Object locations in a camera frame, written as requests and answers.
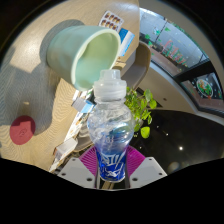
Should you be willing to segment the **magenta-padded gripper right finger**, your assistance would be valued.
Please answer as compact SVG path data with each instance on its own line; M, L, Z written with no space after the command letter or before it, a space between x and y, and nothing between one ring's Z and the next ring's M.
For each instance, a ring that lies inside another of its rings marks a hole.
M129 146L126 156L126 188L140 188L166 176L154 157L145 157Z

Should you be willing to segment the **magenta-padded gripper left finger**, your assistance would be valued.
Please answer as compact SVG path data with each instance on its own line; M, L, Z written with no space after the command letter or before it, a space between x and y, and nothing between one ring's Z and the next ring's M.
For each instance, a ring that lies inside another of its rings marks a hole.
M79 158L72 157L58 176L84 188L98 188L100 177L95 148L89 148Z

